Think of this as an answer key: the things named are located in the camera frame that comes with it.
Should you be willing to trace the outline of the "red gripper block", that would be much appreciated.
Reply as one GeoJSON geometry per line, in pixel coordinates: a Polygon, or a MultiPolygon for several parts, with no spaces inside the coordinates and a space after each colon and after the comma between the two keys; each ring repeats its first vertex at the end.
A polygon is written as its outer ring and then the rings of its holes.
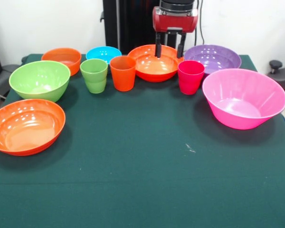
{"type": "Polygon", "coordinates": [[[180,43],[177,49],[177,58],[183,57],[186,33],[192,33],[198,23],[198,10],[190,12],[172,13],[154,7],[152,11],[153,28],[156,31],[155,56],[160,58],[162,53],[161,34],[171,31],[181,32],[180,43]]]}

